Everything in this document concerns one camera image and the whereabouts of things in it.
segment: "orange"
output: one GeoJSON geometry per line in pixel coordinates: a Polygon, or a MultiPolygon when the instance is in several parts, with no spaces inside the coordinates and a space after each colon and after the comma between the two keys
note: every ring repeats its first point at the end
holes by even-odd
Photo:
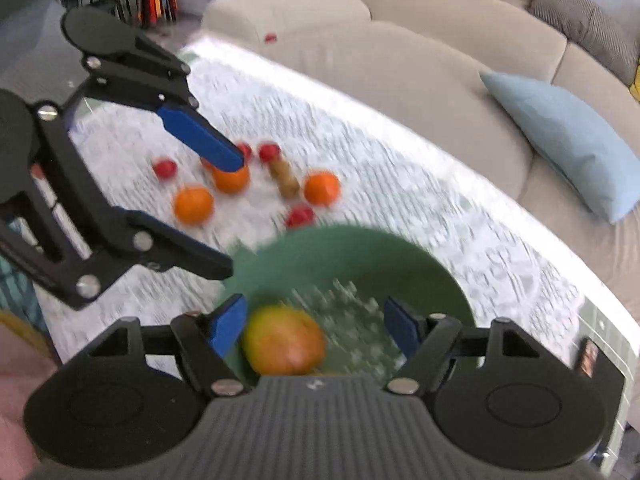
{"type": "Polygon", "coordinates": [[[313,205],[330,206],[340,198],[340,180],[331,171],[309,173],[305,182],[305,198],[313,205]]]}
{"type": "Polygon", "coordinates": [[[240,193],[247,187],[251,176],[249,174],[249,166],[244,165],[238,171],[220,171],[218,168],[211,168],[211,176],[216,187],[222,192],[229,195],[240,193]]]}
{"type": "Polygon", "coordinates": [[[260,375],[305,375],[324,360],[324,332],[302,310],[283,303],[259,308],[249,316],[242,349],[260,375]]]}
{"type": "Polygon", "coordinates": [[[211,171],[213,169],[213,164],[211,164],[206,158],[203,156],[200,157],[200,163],[205,170],[211,171]]]}
{"type": "Polygon", "coordinates": [[[204,186],[189,186],[174,196],[175,217],[185,224],[200,224],[213,214],[213,195],[204,186]]]}

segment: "red tomato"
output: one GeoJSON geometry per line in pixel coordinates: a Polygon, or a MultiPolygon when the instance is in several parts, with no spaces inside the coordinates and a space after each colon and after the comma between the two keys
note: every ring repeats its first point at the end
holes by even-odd
{"type": "Polygon", "coordinates": [[[236,144],[236,146],[238,147],[238,150],[242,152],[245,162],[249,162],[252,158],[254,158],[254,150],[252,150],[251,146],[249,146],[246,142],[240,142],[239,144],[236,144]]]}
{"type": "Polygon", "coordinates": [[[152,168],[160,180],[173,178],[178,172],[178,165],[170,158],[159,158],[153,163],[152,168]]]}
{"type": "Polygon", "coordinates": [[[316,223],[316,214],[308,205],[298,205],[289,211],[285,225],[287,229],[295,229],[305,225],[313,225],[316,223]]]}
{"type": "Polygon", "coordinates": [[[258,146],[258,156],[263,164],[269,164],[280,156],[280,147],[275,142],[264,142],[258,146]]]}

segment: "sofa armrest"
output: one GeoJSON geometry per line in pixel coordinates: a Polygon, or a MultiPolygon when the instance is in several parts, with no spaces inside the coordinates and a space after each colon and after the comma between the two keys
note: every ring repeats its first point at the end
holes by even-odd
{"type": "Polygon", "coordinates": [[[361,0],[373,20],[441,41],[492,70],[551,81],[566,38],[500,0],[361,0]]]}
{"type": "Polygon", "coordinates": [[[249,44],[265,39],[351,21],[369,21],[360,0],[215,0],[202,18],[202,29],[249,44]]]}

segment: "green bowl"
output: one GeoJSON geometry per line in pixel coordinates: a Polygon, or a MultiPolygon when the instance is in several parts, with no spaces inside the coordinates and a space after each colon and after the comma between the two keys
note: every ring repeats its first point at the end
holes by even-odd
{"type": "MultiPolygon", "coordinates": [[[[244,294],[253,309],[284,301],[303,308],[327,336],[325,374],[370,373],[381,382],[402,364],[383,325],[387,296],[419,316],[441,312],[474,320],[453,277],[429,253],[379,230],[335,225],[289,232],[257,253],[238,251],[225,295],[244,294]]],[[[255,383],[240,345],[225,361],[255,383]]]]}

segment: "light blue pillow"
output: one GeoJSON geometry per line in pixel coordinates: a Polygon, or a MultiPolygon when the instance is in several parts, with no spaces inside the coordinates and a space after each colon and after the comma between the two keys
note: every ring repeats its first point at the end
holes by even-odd
{"type": "Polygon", "coordinates": [[[480,78],[594,213],[613,224],[635,207],[640,159],[587,103],[564,88],[526,77],[483,73],[480,78]]]}

